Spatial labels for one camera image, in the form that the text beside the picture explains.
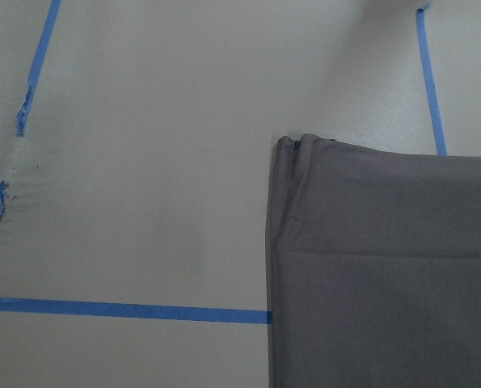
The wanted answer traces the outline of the blue tape left vertical line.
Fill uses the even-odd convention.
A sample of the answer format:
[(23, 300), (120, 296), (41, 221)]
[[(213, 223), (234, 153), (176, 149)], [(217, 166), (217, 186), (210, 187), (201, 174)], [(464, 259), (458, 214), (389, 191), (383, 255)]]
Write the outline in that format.
[[(48, 52), (49, 43), (53, 35), (57, 16), (61, 8), (61, 1), (51, 1), (48, 13), (44, 20), (32, 64), (27, 75), (26, 91), (23, 94), (23, 101), (15, 115), (15, 136), (24, 137), (27, 128), (27, 121), (32, 110), (33, 99), (40, 81), (41, 70)], [(7, 188), (9, 183), (2, 179), (0, 182), (0, 225), (6, 211)]]

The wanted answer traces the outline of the dark brown t-shirt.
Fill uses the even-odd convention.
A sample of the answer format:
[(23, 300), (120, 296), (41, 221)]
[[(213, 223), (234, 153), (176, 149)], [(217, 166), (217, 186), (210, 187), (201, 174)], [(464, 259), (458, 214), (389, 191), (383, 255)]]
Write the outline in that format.
[(276, 387), (481, 387), (481, 158), (282, 137)]

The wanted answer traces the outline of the blue tape vertical line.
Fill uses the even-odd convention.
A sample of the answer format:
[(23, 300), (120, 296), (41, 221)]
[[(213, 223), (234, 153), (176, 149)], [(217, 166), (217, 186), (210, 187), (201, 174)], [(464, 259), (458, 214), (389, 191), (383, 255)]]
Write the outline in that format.
[(426, 13), (431, 3), (427, 2), (415, 11), (416, 37), (420, 53), (420, 62), (424, 78), (425, 92), (427, 96), (429, 115), (432, 125), (432, 134), (435, 141), (437, 155), (447, 156), (448, 151), (445, 143), (445, 133), (441, 118), (441, 110), (437, 97), (437, 89), (432, 69), (431, 56), (428, 46), (428, 34)]
[[(24, 137), (27, 128), (27, 121), (32, 110), (33, 99), (40, 81), (41, 70), (48, 52), (49, 43), (53, 35), (57, 16), (61, 8), (61, 1), (51, 1), (48, 13), (44, 20), (32, 64), (27, 75), (26, 91), (23, 94), (23, 101), (15, 115), (15, 136)], [(6, 211), (7, 188), (9, 183), (2, 179), (0, 182), (0, 225)]]

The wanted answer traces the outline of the blue tape centre vertical line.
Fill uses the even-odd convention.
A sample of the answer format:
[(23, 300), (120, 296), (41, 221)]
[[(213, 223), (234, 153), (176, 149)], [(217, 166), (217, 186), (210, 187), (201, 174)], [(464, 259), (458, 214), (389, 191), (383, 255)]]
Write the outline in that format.
[(445, 133), (441, 118), (441, 110), (437, 97), (437, 89), (432, 69), (431, 56), (428, 46), (428, 34), (426, 13), (431, 3), (427, 2), (415, 11), (416, 37), (420, 53), (420, 62), (424, 78), (425, 92), (427, 96), (429, 115), (432, 125), (432, 134), (435, 141), (437, 155), (447, 156), (448, 151), (445, 143)]

